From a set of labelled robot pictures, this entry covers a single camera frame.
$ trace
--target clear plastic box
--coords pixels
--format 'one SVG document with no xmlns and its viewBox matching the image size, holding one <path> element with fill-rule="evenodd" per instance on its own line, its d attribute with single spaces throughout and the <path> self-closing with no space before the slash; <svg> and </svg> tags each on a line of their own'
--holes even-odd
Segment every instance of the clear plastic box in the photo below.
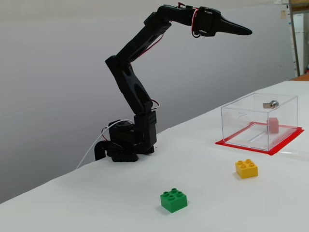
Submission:
<svg viewBox="0 0 309 232">
<path fill-rule="evenodd" d="M 273 109 L 264 103 L 277 101 Z M 253 93 L 221 107 L 225 144 L 270 151 L 297 131 L 298 97 Z"/>
</svg>

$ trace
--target white cable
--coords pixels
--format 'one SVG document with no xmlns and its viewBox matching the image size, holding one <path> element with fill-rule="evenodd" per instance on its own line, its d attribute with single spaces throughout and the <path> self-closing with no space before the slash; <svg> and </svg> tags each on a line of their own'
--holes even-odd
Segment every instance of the white cable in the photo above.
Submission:
<svg viewBox="0 0 309 232">
<path fill-rule="evenodd" d="M 153 102 L 155 102 L 158 106 L 157 107 L 154 107 L 154 108 L 151 108 L 151 110 L 155 110 L 155 109 L 157 109 L 157 108 L 159 108 L 160 107 L 160 103 L 158 102 L 158 101 L 156 101 L 156 100 L 154 100 L 154 99 L 151 99 Z"/>
<path fill-rule="evenodd" d="M 124 119 L 124 120 L 117 121 L 117 122 L 111 124 L 110 126 L 108 126 L 108 127 L 100 134 L 100 136 L 95 140 L 95 142 L 91 145 L 91 147 L 88 149 L 88 151 L 86 152 L 86 154 L 84 155 L 84 157 L 82 158 L 82 160 L 81 160 L 81 161 L 79 162 L 79 164 L 77 165 L 77 168 L 76 168 L 76 169 L 78 169 L 78 168 L 81 166 L 82 162 L 84 161 L 84 159 L 86 158 L 86 156 L 88 155 L 88 153 L 90 152 L 90 150 L 92 149 L 92 147 L 93 147 L 93 146 L 96 144 L 96 142 L 101 138 L 101 136 L 102 136 L 106 131 L 109 130 L 109 128 L 111 128 L 112 126 L 116 125 L 116 124 L 119 123 L 119 122 L 125 122 L 125 121 L 126 121 L 126 122 L 131 122 L 132 124 L 134 123 L 132 120 Z"/>
</svg>

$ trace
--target wooden shelf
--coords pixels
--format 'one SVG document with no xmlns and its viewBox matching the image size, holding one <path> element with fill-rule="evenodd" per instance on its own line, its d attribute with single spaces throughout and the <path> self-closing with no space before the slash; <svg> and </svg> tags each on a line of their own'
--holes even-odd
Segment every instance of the wooden shelf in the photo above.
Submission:
<svg viewBox="0 0 309 232">
<path fill-rule="evenodd" d="M 291 4 L 309 4 L 309 0 L 291 0 Z"/>
</svg>

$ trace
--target white table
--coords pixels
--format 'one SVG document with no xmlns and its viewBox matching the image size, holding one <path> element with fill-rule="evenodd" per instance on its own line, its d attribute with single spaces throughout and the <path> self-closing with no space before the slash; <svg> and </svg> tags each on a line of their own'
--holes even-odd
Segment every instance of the white table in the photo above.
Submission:
<svg viewBox="0 0 309 232">
<path fill-rule="evenodd" d="M 1 204 L 0 231 L 307 231 L 309 82 L 258 92 L 299 96 L 305 132 L 280 153 L 215 145 L 222 137 L 217 108 L 159 134 L 155 153 L 138 162 L 105 158 Z M 235 162 L 245 159 L 258 166 L 258 177 L 237 176 Z M 160 194 L 171 188 L 189 204 L 173 214 L 160 205 Z"/>
</svg>

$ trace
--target robotic arm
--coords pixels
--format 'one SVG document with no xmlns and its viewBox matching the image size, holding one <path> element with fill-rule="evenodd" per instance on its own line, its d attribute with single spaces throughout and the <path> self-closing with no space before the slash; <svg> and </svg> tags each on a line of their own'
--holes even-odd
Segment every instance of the robotic arm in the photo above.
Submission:
<svg viewBox="0 0 309 232">
<path fill-rule="evenodd" d="M 156 114 L 153 102 L 141 82 L 133 72 L 131 62 L 135 61 L 147 48 L 171 26 L 171 21 L 191 26 L 192 35 L 215 36 L 217 32 L 236 35 L 250 35 L 252 31 L 227 21 L 221 12 L 207 7 L 160 6 L 145 21 L 144 28 L 115 56 L 105 62 L 115 77 L 117 85 L 134 112 L 135 124 L 119 122 L 110 128 L 110 141 L 98 142 L 95 158 L 107 155 L 115 162 L 137 161 L 137 154 L 154 152 L 156 143 Z"/>
</svg>

